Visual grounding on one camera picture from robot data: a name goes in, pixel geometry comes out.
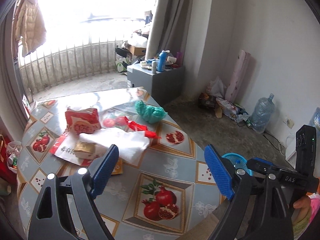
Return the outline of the right hand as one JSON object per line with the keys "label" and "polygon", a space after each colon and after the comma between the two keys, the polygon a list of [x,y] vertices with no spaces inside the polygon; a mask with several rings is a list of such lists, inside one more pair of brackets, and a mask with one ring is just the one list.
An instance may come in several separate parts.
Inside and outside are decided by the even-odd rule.
{"label": "right hand", "polygon": [[293,225],[296,225],[303,220],[307,220],[308,222],[310,222],[312,208],[311,199],[308,196],[303,196],[298,201],[294,202],[293,207],[298,210],[298,215],[293,221]]}

